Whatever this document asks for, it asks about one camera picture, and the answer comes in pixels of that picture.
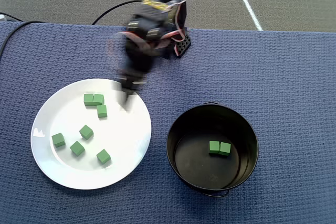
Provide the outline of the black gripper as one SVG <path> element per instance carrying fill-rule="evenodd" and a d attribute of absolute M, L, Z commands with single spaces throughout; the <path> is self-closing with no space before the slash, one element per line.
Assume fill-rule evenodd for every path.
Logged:
<path fill-rule="evenodd" d="M 134 49 L 125 49 L 126 58 L 119 68 L 121 79 L 119 104 L 128 111 L 134 110 L 138 105 L 139 96 L 136 92 L 129 94 L 129 90 L 136 90 L 134 82 L 141 82 L 144 76 L 150 72 L 155 58 L 144 52 Z"/>

